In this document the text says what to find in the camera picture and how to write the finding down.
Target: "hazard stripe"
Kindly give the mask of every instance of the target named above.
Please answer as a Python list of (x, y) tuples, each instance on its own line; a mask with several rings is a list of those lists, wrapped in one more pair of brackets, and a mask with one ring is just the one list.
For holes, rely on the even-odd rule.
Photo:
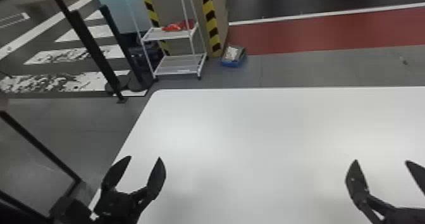
[[(158, 14), (155, 12), (155, 7), (154, 7), (153, 1), (152, 0), (144, 0), (144, 1), (145, 1), (146, 9), (149, 12), (149, 18), (152, 21), (152, 25), (154, 27), (161, 27), (161, 24), (160, 24), (159, 18), (158, 18)], [(165, 54), (167, 56), (169, 56), (170, 53), (169, 53), (169, 47), (168, 47), (167, 42), (165, 40), (161, 40), (158, 43), (159, 43), (159, 47), (161, 47), (164, 50)]]
[(213, 0), (202, 0), (202, 10), (207, 20), (207, 31), (209, 35), (209, 45), (213, 56), (221, 56), (222, 46), (218, 31), (216, 10)]

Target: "white painted stripe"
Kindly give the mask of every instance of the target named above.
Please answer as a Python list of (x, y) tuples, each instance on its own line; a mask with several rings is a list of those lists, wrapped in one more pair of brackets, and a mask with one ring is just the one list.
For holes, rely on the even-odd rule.
[[(108, 25), (99, 25), (88, 28), (94, 39), (114, 36)], [(75, 33), (74, 29), (71, 29), (59, 37), (55, 42), (66, 42), (73, 40), (80, 40), (80, 38), (78, 37), (77, 33)]]
[[(124, 53), (119, 45), (100, 46), (100, 48), (106, 59), (124, 58)], [(40, 51), (27, 62), (25, 62), (24, 65), (74, 62), (83, 60), (89, 56), (90, 54), (85, 47), (53, 51)]]
[(17, 19), (16, 21), (13, 21), (13, 22), (9, 22), (9, 23), (4, 24), (4, 25), (0, 25), (0, 29), (6, 28), (6, 27), (10, 27), (10, 26), (12, 26), (14, 24), (17, 24), (17, 23), (20, 23), (20, 22), (23, 22), (23, 21), (26, 21), (26, 20), (30, 19), (30, 16), (28, 14), (26, 14), (26, 13), (20, 13), (18, 15), (21, 16), (22, 18), (21, 19)]
[[(129, 70), (117, 70), (115, 74), (126, 75)], [(0, 89), (5, 93), (34, 92), (102, 92), (105, 91), (106, 79), (101, 72), (85, 72), (79, 75), (17, 75), (5, 77), (0, 81)], [(133, 93), (123, 92), (126, 96), (144, 96), (147, 90)]]
[(24, 19), (30, 19), (30, 15), (28, 15), (27, 13), (21, 13), (22, 17), (24, 17)]
[(103, 18), (102, 13), (99, 10), (94, 11), (90, 16), (85, 18), (85, 21), (96, 20)]
[(143, 97), (146, 95), (146, 93), (147, 93), (147, 90), (143, 90), (141, 92), (132, 92), (130, 90), (121, 91), (121, 94), (124, 97)]
[(307, 18), (319, 18), (322, 16), (374, 13), (379, 11), (391, 11), (391, 10), (420, 8), (420, 7), (425, 7), (425, 3), (412, 3), (412, 4), (403, 4), (403, 5), (395, 5), (395, 6), (363, 8), (363, 9), (353, 9), (353, 10), (345, 10), (345, 11), (332, 11), (332, 12), (325, 12), (325, 13), (311, 13), (311, 14), (295, 15), (295, 16), (279, 16), (275, 18), (263, 18), (263, 19), (246, 20), (246, 21), (239, 21), (239, 22), (230, 22), (229, 26), (249, 25), (249, 24), (268, 23), (268, 22), (281, 22), (281, 21), (299, 20), (299, 19), (307, 19)]
[(22, 16), (22, 14), (21, 14), (21, 13), (18, 13), (18, 14), (15, 14), (15, 15), (11, 15), (11, 16), (4, 17), (4, 18), (0, 19), (0, 22), (3, 22), (3, 21), (6, 21), (6, 20), (9, 20), (10, 18), (15, 18), (15, 17), (17, 17), (17, 16)]
[[(76, 3), (72, 4), (69, 7), (69, 9), (70, 10), (80, 9), (91, 1), (92, 0), (79, 0)], [(17, 49), (21, 48), (23, 45), (30, 42), (32, 39), (36, 38), (37, 36), (39, 36), (41, 33), (50, 29), (51, 27), (53, 27), (55, 24), (57, 24), (64, 18), (65, 18), (65, 15), (62, 12), (56, 13), (54, 16), (42, 22), (38, 26), (34, 27), (28, 32), (25, 32), (23, 35), (19, 36), (15, 40), (7, 43), (5, 46), (0, 48), (0, 60), (5, 58), (8, 54), (12, 53), (13, 51), (16, 51)]]

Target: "blue container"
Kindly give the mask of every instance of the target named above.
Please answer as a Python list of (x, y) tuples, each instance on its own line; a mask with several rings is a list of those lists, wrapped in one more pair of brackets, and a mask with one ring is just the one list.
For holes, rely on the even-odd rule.
[(245, 61), (246, 57), (247, 57), (247, 52), (245, 51), (237, 61), (232, 61), (232, 62), (223, 61), (220, 58), (220, 63), (225, 67), (236, 68), (236, 67), (239, 67), (240, 65), (242, 65), (242, 63)]

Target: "crosswalk marking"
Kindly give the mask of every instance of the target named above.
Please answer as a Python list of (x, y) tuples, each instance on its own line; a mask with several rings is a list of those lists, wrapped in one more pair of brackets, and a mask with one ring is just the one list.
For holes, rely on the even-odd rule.
[(85, 21), (97, 20), (103, 18), (102, 13), (99, 10), (94, 11), (90, 16), (85, 18)]
[[(99, 46), (106, 59), (120, 59), (124, 58), (123, 51), (119, 45)], [(89, 52), (85, 47), (62, 49), (53, 51), (40, 51), (24, 65), (39, 65), (47, 63), (62, 63), (74, 62), (83, 60), (90, 57)]]
[[(129, 70), (117, 70), (115, 74), (126, 75)], [(26, 94), (41, 92), (101, 92), (105, 91), (105, 77), (101, 72), (84, 72), (79, 75), (65, 73), (55, 75), (16, 75), (0, 81), (0, 89), (5, 93)], [(142, 92), (124, 92), (124, 96), (144, 96)]]
[[(114, 36), (114, 34), (112, 33), (108, 25), (92, 26), (88, 28), (90, 33), (93, 35), (93, 38), (95, 39)], [(66, 41), (73, 41), (73, 40), (80, 40), (80, 38), (78, 38), (78, 35), (77, 33), (75, 33), (74, 29), (71, 29), (67, 31), (67, 33), (59, 37), (55, 42), (66, 42)]]

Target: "red floor stripe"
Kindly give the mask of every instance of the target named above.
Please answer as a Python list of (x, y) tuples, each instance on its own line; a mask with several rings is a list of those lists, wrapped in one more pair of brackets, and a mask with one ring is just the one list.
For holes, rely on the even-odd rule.
[(425, 8), (234, 26), (228, 42), (249, 54), (425, 44)]

